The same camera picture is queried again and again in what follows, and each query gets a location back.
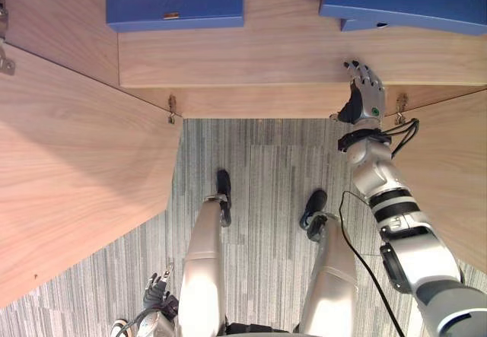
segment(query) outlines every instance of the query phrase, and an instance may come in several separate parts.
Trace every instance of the blue binder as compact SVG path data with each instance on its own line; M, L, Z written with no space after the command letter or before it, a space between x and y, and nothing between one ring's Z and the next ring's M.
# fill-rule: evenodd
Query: blue binder
M244 0L107 0L107 24L117 32L241 27Z
M342 30L387 24L487 33L487 0L322 0L320 15L343 19Z

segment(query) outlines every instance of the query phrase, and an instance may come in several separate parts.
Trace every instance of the wooden panel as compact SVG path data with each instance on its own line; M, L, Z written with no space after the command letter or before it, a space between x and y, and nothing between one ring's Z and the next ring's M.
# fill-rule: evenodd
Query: wooden panel
M119 35L124 87L347 82L344 59L389 84L485 84L487 36L407 27L342 33L320 0L246 0L245 26Z
M407 116L420 119L419 133L396 165L454 254L487 272L487 91Z
M387 112L396 112L401 93L409 97L406 109L423 107L481 90L476 86L387 87ZM185 118L326 118L349 99L349 84L294 86L195 87L131 89L131 94L168 109L167 99L177 99L177 113Z
M7 0L7 42L113 86L117 35L105 0Z
M6 46L0 307L164 210L182 120Z

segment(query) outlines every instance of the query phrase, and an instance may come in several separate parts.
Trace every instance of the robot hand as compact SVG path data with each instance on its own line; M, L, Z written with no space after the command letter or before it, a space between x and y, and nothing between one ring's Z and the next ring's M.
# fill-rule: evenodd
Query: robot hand
M334 119L357 124L368 119L368 128L380 127L385 110L385 91L382 81L374 72L357 61L343 64L349 71L352 95Z
M176 297L169 291L166 291L167 280L172 269L173 264L171 263L162 277L158 276L157 273L154 273L149 278L147 286L145 287L144 299L142 301L142 306L145 310L160 310L160 312L170 321L176 317L179 304Z

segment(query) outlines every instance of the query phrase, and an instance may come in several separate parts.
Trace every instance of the wooden shelf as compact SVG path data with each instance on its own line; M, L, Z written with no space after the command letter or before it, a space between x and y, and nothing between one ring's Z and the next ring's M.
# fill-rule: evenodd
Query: wooden shelf
M487 37L388 27L340 32L320 0L245 0L245 26L119 34L123 87L347 82L342 62L387 84L485 84Z

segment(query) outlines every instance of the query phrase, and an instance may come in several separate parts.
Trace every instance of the striped carpet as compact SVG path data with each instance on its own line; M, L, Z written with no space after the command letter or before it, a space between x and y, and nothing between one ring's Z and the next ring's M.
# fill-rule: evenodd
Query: striped carpet
M345 155L336 150L346 130L325 119L185 120L167 210L0 310L0 335L108 336L113 320L140 311L147 277L169 261L178 295L191 227L219 167L232 180L233 222L222 231L228 319L291 330L317 251L298 227L307 197L321 186L326 210L337 212L342 191L355 191ZM426 335L412 298L389 286L371 213L347 197L344 215L406 335ZM462 267L468 285L487 291L485 274ZM355 335L395 335L371 280L361 265L357 270Z

